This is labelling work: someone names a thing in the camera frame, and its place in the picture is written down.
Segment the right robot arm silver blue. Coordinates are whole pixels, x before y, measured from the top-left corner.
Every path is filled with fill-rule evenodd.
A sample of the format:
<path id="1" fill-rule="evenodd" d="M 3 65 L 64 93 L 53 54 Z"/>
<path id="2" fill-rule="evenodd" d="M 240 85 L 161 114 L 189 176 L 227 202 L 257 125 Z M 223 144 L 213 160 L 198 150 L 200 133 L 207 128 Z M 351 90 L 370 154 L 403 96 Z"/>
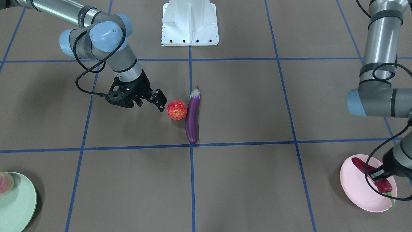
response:
<path id="1" fill-rule="evenodd" d="M 124 108 L 141 107 L 146 100 L 163 112 L 167 98 L 160 89 L 153 90 L 150 81 L 128 37 L 133 32 L 132 22 L 124 14 L 108 14 L 96 7 L 76 0 L 2 0 L 1 9 L 20 6 L 43 12 L 72 25 L 59 37 L 62 52 L 75 58 L 84 69 L 76 80 L 76 87 L 87 94 L 103 97 L 109 104 Z M 87 91 L 79 80 L 87 73 L 99 73 L 109 66 L 115 77 L 108 93 Z"/>

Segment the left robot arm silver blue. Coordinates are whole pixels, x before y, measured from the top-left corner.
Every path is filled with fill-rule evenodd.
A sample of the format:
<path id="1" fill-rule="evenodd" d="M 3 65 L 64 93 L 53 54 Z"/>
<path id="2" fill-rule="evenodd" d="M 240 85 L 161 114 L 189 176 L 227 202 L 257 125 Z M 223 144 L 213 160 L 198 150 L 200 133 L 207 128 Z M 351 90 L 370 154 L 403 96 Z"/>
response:
<path id="1" fill-rule="evenodd" d="M 410 8 L 410 0 L 370 1 L 359 86 L 346 97 L 352 115 L 406 118 L 406 126 L 394 138 L 411 128 L 411 89 L 392 87 L 398 68 L 411 75 L 411 70 L 398 63 L 397 55 L 404 12 Z"/>

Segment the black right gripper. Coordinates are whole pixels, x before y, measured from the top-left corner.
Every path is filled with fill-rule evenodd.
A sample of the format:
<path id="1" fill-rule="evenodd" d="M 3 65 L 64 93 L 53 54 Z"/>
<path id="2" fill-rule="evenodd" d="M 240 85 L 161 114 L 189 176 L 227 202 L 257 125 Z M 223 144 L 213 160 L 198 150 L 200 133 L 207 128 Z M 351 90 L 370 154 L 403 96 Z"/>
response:
<path id="1" fill-rule="evenodd" d="M 160 89 L 152 90 L 150 81 L 145 72 L 134 81 L 120 81 L 118 77 L 114 78 L 111 86 L 111 104 L 119 107 L 134 107 L 134 103 L 141 107 L 142 99 L 154 104 L 160 112 L 167 106 L 167 98 Z"/>

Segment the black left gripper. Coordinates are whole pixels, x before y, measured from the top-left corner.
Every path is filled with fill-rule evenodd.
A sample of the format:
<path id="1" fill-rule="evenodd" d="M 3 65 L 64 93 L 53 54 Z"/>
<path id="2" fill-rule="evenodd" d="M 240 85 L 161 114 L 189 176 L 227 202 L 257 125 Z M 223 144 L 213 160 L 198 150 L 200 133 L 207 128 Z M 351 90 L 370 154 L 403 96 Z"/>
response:
<path id="1" fill-rule="evenodd" d="M 376 168 L 369 171 L 372 181 L 382 181 L 396 175 L 399 177 L 412 177 L 412 147 L 411 142 L 402 141 L 384 154 L 382 158 L 383 169 Z"/>

